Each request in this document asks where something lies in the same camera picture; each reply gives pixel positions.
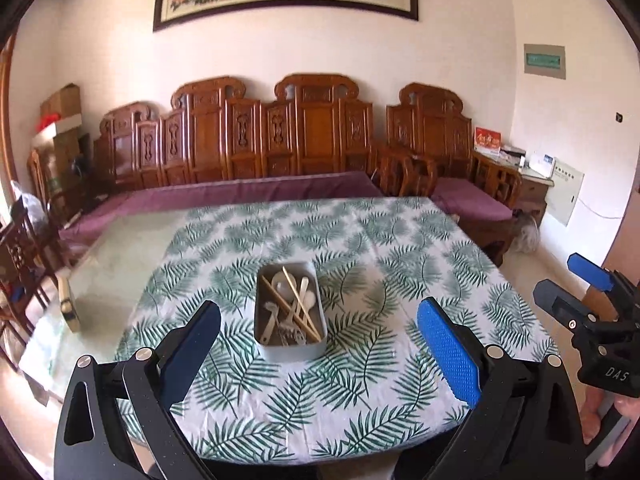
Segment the person right hand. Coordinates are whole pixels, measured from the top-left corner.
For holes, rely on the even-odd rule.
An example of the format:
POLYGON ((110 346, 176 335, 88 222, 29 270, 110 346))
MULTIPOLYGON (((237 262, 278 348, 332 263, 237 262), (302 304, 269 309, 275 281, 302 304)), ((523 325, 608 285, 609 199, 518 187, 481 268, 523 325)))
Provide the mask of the person right hand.
POLYGON ((631 456, 623 448, 632 448, 639 439, 638 398, 588 386, 579 415, 589 472, 612 465, 618 454, 623 454, 623 458, 631 456))

